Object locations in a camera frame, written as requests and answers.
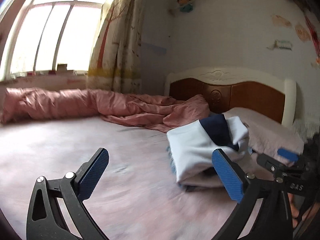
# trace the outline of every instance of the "mattress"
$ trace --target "mattress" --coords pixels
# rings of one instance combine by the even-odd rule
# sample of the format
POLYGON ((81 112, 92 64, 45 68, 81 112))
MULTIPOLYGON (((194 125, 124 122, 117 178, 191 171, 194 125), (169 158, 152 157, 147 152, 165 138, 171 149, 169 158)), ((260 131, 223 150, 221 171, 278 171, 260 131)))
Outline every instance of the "mattress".
MULTIPOLYGON (((171 172, 166 134, 159 131, 99 117, 28 122, 0 127, 0 145, 0 207, 22 239, 37 177, 62 178, 99 147, 108 150, 109 165, 84 205, 110 240, 211 239, 236 206, 224 188, 183 192, 171 172)), ((71 232, 80 236, 59 203, 71 232)))

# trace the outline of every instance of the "pillow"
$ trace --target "pillow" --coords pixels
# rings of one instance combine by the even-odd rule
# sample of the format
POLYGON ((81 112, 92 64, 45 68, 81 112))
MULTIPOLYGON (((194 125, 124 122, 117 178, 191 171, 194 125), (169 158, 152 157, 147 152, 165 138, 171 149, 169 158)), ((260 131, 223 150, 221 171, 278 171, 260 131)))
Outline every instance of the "pillow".
POLYGON ((256 111, 236 107, 224 113, 226 118, 239 116, 249 131, 249 147, 258 153, 288 164, 289 161, 277 154, 279 148, 285 148, 298 155, 302 154, 304 143, 298 134, 290 131, 276 121, 256 111))

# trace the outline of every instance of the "silver bolt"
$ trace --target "silver bolt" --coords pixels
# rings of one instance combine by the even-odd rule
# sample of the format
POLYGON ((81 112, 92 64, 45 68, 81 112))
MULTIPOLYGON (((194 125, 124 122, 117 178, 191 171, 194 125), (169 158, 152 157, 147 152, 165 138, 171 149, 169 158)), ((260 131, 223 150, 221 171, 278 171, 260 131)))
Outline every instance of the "silver bolt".
POLYGON ((254 179, 256 176, 253 174, 253 173, 251 173, 251 172, 248 172, 247 173, 247 178, 248 179, 254 179))
POLYGON ((66 173, 66 178, 67 179, 72 179, 74 175, 75 174, 72 171, 69 171, 69 172, 66 173))
POLYGON ((276 182, 282 183, 282 182, 283 182, 283 179, 282 179, 282 178, 276 178, 276 182))
POLYGON ((44 181, 44 176, 40 176, 38 179, 37 179, 38 182, 42 182, 44 181))

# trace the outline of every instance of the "patterned curtain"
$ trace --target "patterned curtain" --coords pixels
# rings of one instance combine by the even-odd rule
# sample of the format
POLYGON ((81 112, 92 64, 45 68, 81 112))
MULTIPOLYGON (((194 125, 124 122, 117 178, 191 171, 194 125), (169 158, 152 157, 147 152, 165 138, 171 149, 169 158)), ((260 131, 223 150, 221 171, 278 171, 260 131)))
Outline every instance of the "patterned curtain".
POLYGON ((93 48, 87 88, 140 93, 143 0, 108 0, 93 48))

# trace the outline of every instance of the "blue textured pad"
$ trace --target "blue textured pad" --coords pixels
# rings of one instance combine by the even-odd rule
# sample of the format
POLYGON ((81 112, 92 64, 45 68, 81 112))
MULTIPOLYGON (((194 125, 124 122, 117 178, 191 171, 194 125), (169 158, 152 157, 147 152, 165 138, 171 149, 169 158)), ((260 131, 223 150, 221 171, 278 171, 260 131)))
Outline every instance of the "blue textured pad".
POLYGON ((212 164, 230 198, 240 203, 244 196, 242 181, 218 150, 212 153, 212 164))
POLYGON ((283 149, 283 148, 278 150, 278 155, 288 159, 291 162, 297 162, 299 159, 299 156, 297 154, 290 152, 290 151, 283 149))
POLYGON ((90 198, 108 163, 109 153, 107 150, 104 150, 79 182, 79 200, 84 201, 90 198))

